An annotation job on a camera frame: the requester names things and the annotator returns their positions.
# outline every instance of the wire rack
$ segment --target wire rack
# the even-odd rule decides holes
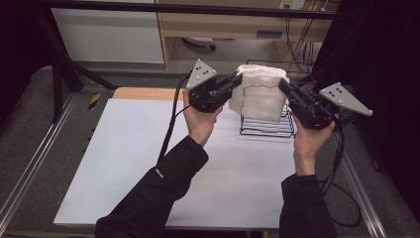
[[[290,138],[294,135],[291,112],[287,105],[281,113],[279,122],[255,120],[241,116],[241,135],[270,136]]]
[[[304,63],[296,61],[277,61],[277,60],[259,60],[259,59],[248,59],[247,64],[250,63],[261,63],[265,66],[280,67],[284,68],[287,63]],[[292,71],[289,70],[287,75],[294,77],[293,79],[300,79],[301,77],[307,76],[308,72]],[[291,116],[290,108],[285,105],[281,112],[279,122],[269,122],[262,120],[255,120],[241,116],[241,135],[252,135],[252,136],[270,136],[270,137],[282,137],[291,138],[294,135],[294,125]]]

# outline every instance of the white towel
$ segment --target white towel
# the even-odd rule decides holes
[[[238,67],[243,74],[229,100],[229,108],[247,118],[279,122],[286,96],[278,85],[282,79],[289,81],[281,68],[254,64]]]

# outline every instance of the cable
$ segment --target cable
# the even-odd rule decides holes
[[[340,120],[335,115],[332,115],[332,117],[333,117],[334,123],[336,124],[336,128],[338,129],[338,132],[340,133],[341,139],[339,141],[339,145],[337,146],[336,156],[334,157],[333,167],[331,169],[331,173],[327,176],[326,182],[321,187],[321,192],[322,192],[323,195],[325,195],[327,193],[328,189],[330,189],[331,184],[333,182],[333,179],[336,176],[337,168],[339,167],[339,164],[342,160],[343,153],[344,153],[343,127],[341,125]]]
[[[164,154],[166,153],[167,145],[169,144],[170,137],[172,136],[173,126],[175,125],[176,117],[179,115],[180,112],[182,112],[183,110],[185,110],[186,108],[190,106],[189,105],[183,108],[180,112],[176,114],[176,104],[178,101],[179,90],[181,88],[182,83],[191,75],[191,73],[192,73],[192,70],[185,77],[183,77],[179,81],[178,85],[176,86],[175,96],[173,97],[172,114],[169,121],[169,127],[167,128],[167,132],[166,132],[166,135],[164,136],[163,144],[161,145],[160,153],[158,155],[158,159],[157,159],[158,164],[160,160],[163,158]]]
[[[325,183],[326,181],[325,180],[319,180],[318,182]],[[342,193],[344,193],[345,195],[347,195],[352,200],[352,202],[355,204],[356,209],[358,210],[358,219],[354,223],[350,223],[350,224],[344,223],[344,222],[338,221],[334,217],[331,217],[333,219],[333,222],[336,223],[336,224],[338,224],[338,225],[344,226],[344,227],[356,227],[356,226],[358,226],[361,223],[361,221],[362,221],[362,208],[361,208],[361,206],[356,201],[355,197],[353,195],[351,195],[348,191],[346,191],[344,188],[342,188],[341,186],[337,185],[334,182],[332,183],[332,186],[336,187]]]

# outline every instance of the white table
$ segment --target white table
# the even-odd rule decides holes
[[[170,101],[108,101],[54,224],[94,225],[111,212],[156,164],[171,106]],[[293,140],[243,136],[239,129],[240,116],[225,106],[205,146],[209,162],[174,204],[167,228],[278,228],[280,183],[294,173]],[[179,115],[168,149],[186,134]]]

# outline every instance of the black sleeve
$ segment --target black sleeve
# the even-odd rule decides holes
[[[278,237],[337,237],[316,176],[286,178],[281,183],[284,205]]]
[[[190,137],[151,168],[107,216],[96,222],[95,237],[158,237],[173,203],[185,196],[208,156]]]

